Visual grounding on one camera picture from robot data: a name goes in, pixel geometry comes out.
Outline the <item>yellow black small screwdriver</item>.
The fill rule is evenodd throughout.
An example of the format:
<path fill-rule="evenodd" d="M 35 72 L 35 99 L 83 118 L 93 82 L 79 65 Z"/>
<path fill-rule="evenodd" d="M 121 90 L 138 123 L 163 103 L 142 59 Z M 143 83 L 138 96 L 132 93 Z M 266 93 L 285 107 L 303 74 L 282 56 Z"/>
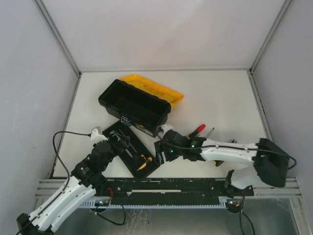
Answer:
<path fill-rule="evenodd" d="M 147 163 L 149 163 L 153 160 L 152 157 L 145 157 L 145 155 L 143 155 L 143 154 L 141 154 L 141 158 L 144 159 L 144 163 L 137 169 L 137 171 L 144 169 L 147 166 Z"/>

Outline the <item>black toolbox tray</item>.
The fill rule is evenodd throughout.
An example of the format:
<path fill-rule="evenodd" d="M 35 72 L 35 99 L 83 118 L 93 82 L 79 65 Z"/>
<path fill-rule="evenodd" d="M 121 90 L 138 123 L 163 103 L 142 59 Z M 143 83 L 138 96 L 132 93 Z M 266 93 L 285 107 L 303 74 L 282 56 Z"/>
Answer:
<path fill-rule="evenodd" d="M 136 180 L 144 180 L 160 167 L 160 164 L 156 161 L 156 158 L 141 142 L 141 140 L 136 136 L 130 127 L 118 121 L 102 132 L 103 135 L 105 135 L 109 142 L 113 145 L 116 139 L 110 135 L 110 131 L 116 131 L 119 134 L 124 134 L 125 136 L 130 137 L 130 146 L 128 150 L 130 151 L 131 156 L 129 156 L 127 153 L 122 153 L 122 155 L 119 157 Z M 147 166 L 144 169 L 137 171 L 137 169 L 144 163 L 144 159 L 141 158 L 141 154 L 145 155 L 145 157 L 152 157 L 153 160 L 147 163 Z"/>

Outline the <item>red handled screwdriver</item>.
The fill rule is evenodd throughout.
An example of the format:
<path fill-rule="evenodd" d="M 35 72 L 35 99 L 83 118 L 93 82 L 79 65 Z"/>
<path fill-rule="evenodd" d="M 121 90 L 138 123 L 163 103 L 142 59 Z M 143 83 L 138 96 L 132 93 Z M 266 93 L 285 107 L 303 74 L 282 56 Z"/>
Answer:
<path fill-rule="evenodd" d="M 196 137 L 201 131 L 205 129 L 206 125 L 202 124 L 200 125 L 195 131 L 193 131 L 191 134 L 187 136 L 188 139 Z"/>

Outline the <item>yellow black plastic toolbox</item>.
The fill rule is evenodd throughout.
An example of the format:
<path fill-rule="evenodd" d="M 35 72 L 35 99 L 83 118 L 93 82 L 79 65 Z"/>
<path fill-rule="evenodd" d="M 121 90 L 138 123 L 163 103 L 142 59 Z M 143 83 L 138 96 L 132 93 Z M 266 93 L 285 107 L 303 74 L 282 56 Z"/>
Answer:
<path fill-rule="evenodd" d="M 151 137 L 184 95 L 138 74 L 114 80 L 99 96 L 106 111 Z"/>

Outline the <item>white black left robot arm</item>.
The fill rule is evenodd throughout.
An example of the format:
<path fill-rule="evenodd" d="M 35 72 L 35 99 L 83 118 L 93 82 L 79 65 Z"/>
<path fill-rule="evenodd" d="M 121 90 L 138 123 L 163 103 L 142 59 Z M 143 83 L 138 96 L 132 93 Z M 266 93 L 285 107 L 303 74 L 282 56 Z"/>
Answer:
<path fill-rule="evenodd" d="M 80 205 L 106 187 L 103 175 L 115 157 L 109 139 L 95 127 L 87 135 L 93 141 L 92 151 L 67 172 L 67 180 L 41 206 L 17 218 L 19 235 L 52 235 Z"/>

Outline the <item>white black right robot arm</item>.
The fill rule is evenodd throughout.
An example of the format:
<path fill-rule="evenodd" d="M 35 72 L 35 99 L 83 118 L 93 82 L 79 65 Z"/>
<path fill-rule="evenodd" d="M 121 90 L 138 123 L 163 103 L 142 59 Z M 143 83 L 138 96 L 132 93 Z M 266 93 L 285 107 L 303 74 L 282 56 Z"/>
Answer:
<path fill-rule="evenodd" d="M 219 142 L 204 137 L 187 138 L 169 129 L 158 134 L 165 160 L 179 157 L 185 160 L 232 162 L 244 165 L 230 170 L 225 188 L 245 189 L 256 182 L 275 188 L 286 185 L 290 156 L 271 140 L 261 138 L 257 143 Z"/>

